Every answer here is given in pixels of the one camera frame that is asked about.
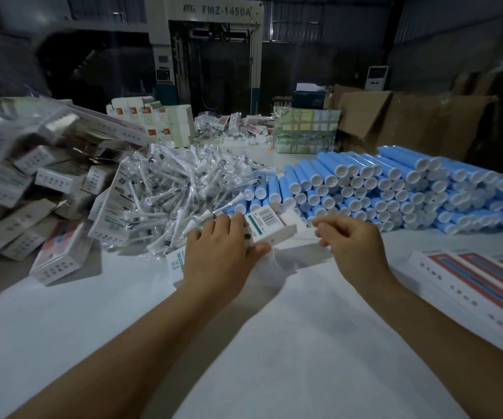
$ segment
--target white table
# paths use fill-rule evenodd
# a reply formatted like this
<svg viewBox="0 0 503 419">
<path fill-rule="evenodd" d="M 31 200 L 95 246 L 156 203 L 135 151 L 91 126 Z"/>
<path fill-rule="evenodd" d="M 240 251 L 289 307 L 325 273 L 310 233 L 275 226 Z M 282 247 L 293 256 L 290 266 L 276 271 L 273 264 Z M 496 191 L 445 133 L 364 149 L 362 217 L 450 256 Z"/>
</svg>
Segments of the white table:
<svg viewBox="0 0 503 419">
<path fill-rule="evenodd" d="M 245 149 L 257 161 L 273 155 L 268 166 L 300 158 Z M 392 265 L 404 267 L 414 249 L 486 253 L 492 241 L 503 247 L 503 234 L 397 231 L 384 241 Z M 0 418 L 174 291 L 160 261 L 96 245 L 84 268 L 49 287 L 24 278 L 32 261 L 0 259 Z M 466 417 L 339 275 L 312 230 L 259 267 L 192 342 L 143 417 Z"/>
</svg>

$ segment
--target finger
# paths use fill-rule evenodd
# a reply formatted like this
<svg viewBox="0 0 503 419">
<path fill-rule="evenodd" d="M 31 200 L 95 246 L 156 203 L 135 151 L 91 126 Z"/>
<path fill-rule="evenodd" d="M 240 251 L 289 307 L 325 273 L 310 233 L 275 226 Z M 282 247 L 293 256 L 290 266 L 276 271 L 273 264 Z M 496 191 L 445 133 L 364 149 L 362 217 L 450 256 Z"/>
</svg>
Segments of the finger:
<svg viewBox="0 0 503 419">
<path fill-rule="evenodd" d="M 314 219 L 312 224 L 314 226 L 319 226 L 320 223 L 326 223 L 331 225 L 333 228 L 337 229 L 341 234 L 345 236 L 350 236 L 353 232 L 357 231 L 362 226 L 365 226 L 366 223 L 355 219 L 350 216 L 323 216 L 317 219 Z"/>
<path fill-rule="evenodd" d="M 208 237 L 213 235 L 214 232 L 214 219 L 209 219 L 205 222 L 205 226 L 203 226 L 202 236 Z"/>
<path fill-rule="evenodd" d="M 248 270 L 254 268 L 255 264 L 261 260 L 261 258 L 271 251 L 271 246 L 269 244 L 259 244 L 253 248 L 250 248 L 246 253 L 246 265 Z"/>
<path fill-rule="evenodd" d="M 230 230 L 230 216 L 223 214 L 217 219 L 217 223 L 214 225 L 213 235 L 228 235 Z"/>
<path fill-rule="evenodd" d="M 196 242 L 201 237 L 201 231 L 191 231 L 187 234 L 187 244 Z"/>
<path fill-rule="evenodd" d="M 328 223 L 320 223 L 317 226 L 317 230 L 319 231 L 319 235 L 321 238 L 326 241 L 331 247 L 342 243 L 343 240 L 346 240 L 337 229 L 329 225 Z"/>
<path fill-rule="evenodd" d="M 230 220 L 230 235 L 243 238 L 243 214 L 234 213 Z"/>
</svg>

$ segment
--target white air conditioner unit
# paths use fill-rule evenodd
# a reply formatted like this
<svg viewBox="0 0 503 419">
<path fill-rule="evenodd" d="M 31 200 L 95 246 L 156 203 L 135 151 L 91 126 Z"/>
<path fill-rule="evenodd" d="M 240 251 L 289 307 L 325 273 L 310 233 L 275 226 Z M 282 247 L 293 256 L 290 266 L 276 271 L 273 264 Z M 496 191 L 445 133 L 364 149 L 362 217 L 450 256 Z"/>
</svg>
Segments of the white air conditioner unit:
<svg viewBox="0 0 503 419">
<path fill-rule="evenodd" d="M 387 80 L 388 66 L 370 66 L 367 70 L 366 85 L 368 91 L 383 91 Z"/>
</svg>

